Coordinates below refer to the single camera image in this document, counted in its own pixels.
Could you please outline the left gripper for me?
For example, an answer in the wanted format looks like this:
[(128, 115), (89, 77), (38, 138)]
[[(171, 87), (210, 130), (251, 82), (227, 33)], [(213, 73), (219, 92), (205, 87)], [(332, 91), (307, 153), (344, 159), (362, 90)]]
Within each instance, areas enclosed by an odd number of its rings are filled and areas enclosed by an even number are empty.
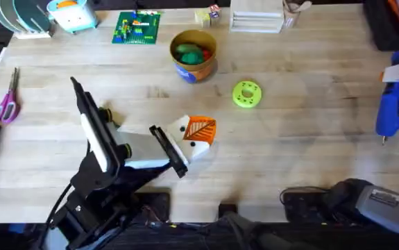
[[(188, 171), (188, 162), (210, 150), (217, 131), (217, 121), (206, 116), (184, 115), (167, 126), (168, 132), (153, 125), (150, 135), (118, 131), (110, 109), (99, 108), (98, 114), (118, 146), (127, 151), (124, 166), (133, 169), (173, 167), (179, 178)], [(175, 142), (182, 140), (180, 146)]]

